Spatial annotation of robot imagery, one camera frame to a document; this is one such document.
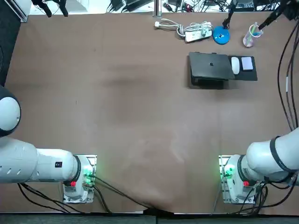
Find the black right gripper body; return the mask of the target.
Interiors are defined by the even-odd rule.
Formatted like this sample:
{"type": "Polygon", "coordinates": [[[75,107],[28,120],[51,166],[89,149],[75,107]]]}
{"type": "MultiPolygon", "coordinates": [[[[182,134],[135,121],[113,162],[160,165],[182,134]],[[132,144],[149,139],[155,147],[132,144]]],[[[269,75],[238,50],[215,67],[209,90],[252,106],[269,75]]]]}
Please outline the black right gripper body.
{"type": "Polygon", "coordinates": [[[283,14],[288,20],[297,20],[299,18],[298,0],[281,0],[280,14],[283,14]]]}

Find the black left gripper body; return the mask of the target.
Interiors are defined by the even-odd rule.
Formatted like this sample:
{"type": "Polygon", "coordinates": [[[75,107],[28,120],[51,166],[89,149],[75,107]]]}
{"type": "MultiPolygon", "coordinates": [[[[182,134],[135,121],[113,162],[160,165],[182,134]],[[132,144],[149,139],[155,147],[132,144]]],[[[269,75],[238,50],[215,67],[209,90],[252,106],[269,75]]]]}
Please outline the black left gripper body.
{"type": "Polygon", "coordinates": [[[32,0],[34,5],[40,5],[42,3],[46,3],[48,1],[55,2],[58,5],[66,5],[66,0],[32,0]]]}

